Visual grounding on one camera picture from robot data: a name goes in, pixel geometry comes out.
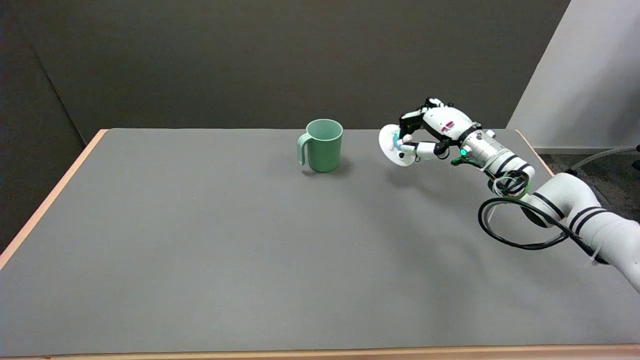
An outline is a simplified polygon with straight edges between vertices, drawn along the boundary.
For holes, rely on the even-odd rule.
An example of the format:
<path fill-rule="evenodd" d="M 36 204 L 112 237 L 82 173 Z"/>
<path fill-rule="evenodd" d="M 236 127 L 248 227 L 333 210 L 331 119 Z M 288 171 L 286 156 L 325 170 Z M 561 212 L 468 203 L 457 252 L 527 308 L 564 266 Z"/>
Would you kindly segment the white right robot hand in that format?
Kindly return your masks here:
<path fill-rule="evenodd" d="M 414 140 L 414 132 L 420 129 L 425 129 L 437 141 Z M 479 130 L 482 125 L 455 108 L 452 102 L 428 97 L 421 107 L 398 119 L 398 157 L 413 157 L 414 161 L 419 158 L 445 160 L 450 155 L 450 147 L 461 146 L 469 135 Z"/>

